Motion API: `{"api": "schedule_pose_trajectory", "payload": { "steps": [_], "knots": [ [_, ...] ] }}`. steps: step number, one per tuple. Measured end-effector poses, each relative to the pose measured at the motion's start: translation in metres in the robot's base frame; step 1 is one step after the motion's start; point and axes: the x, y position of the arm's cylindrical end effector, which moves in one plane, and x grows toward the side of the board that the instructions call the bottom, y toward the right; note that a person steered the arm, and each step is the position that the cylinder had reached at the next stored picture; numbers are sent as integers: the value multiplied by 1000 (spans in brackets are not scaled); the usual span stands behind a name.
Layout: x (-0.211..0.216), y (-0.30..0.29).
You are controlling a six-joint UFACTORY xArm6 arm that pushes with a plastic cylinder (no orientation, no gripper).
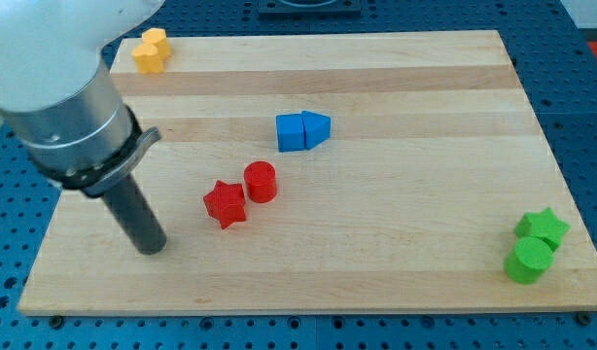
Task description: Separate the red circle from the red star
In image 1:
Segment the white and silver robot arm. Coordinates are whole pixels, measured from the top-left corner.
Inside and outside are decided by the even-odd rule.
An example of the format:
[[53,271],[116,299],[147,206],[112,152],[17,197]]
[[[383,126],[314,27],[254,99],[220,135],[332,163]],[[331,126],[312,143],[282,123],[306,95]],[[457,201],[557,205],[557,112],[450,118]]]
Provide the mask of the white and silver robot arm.
[[101,52],[162,4],[0,1],[0,116],[64,189],[99,197],[135,188],[130,173],[159,133],[140,128]]

